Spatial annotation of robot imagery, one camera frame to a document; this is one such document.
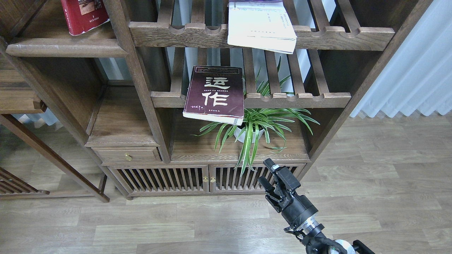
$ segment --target drawer knob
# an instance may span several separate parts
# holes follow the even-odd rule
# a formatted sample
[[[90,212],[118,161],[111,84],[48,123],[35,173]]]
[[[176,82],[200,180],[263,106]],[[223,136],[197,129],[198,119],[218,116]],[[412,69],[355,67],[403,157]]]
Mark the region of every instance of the drawer knob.
[[[126,160],[127,161],[131,161],[132,160],[132,157],[128,153],[126,153],[125,156],[126,156]]]

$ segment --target paperback book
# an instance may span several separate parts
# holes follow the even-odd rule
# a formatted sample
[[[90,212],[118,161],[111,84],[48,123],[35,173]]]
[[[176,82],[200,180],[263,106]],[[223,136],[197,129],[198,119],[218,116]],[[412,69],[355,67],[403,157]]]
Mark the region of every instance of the paperback book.
[[[230,0],[228,44],[292,54],[296,42],[282,1]]]
[[[70,35],[80,35],[108,21],[102,0],[61,0]]]
[[[241,125],[244,114],[241,68],[193,67],[184,117]]]

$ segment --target open book pages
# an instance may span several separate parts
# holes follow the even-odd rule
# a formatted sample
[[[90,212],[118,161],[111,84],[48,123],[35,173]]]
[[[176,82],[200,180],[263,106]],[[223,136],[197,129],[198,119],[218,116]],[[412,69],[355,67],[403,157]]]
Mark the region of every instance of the open book pages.
[[[292,54],[297,36],[281,1],[230,1],[227,43]]]

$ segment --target potted plant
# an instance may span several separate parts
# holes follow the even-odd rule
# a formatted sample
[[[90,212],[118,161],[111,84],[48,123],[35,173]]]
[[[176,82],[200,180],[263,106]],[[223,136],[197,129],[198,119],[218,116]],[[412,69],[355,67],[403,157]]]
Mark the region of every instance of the potted plant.
[[[281,58],[279,59],[278,63],[278,71],[280,64]],[[256,76],[255,82],[257,82],[259,73],[260,70]],[[279,84],[282,86],[288,79],[290,79],[290,76],[287,76],[280,80]],[[268,80],[262,81],[258,85],[257,92],[261,93],[263,96],[270,95]],[[245,116],[243,119],[243,124],[241,126],[221,122],[211,122],[200,128],[199,131],[201,134],[196,136],[206,135],[219,126],[220,128],[218,129],[214,146],[214,149],[216,150],[218,144],[220,144],[219,153],[221,153],[226,140],[232,136],[235,136],[235,142],[243,142],[237,164],[235,165],[235,168],[241,165],[241,174],[243,174],[247,167],[250,167],[252,169],[252,164],[257,154],[259,138],[262,135],[265,136],[265,141],[267,144],[270,143],[270,131],[276,133],[276,135],[280,136],[284,140],[284,146],[272,147],[272,149],[275,150],[274,153],[279,153],[284,148],[286,148],[286,138],[284,135],[284,130],[289,132],[292,131],[290,128],[285,126],[285,123],[295,122],[294,120],[292,120],[292,118],[296,118],[304,123],[312,135],[312,130],[309,127],[308,122],[314,122],[316,124],[319,123],[313,118],[305,115],[305,113],[311,114],[307,109],[304,108],[245,108]]]

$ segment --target book spine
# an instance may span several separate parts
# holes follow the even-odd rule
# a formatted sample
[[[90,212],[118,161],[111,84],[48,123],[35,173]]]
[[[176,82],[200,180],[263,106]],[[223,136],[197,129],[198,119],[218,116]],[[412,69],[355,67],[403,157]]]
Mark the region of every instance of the book spine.
[[[67,28],[69,29],[70,35],[79,35],[83,33],[83,28],[80,28],[78,24],[77,17],[79,16],[76,11],[78,11],[78,1],[74,0],[61,0],[61,5],[63,6],[64,16],[66,18]]]

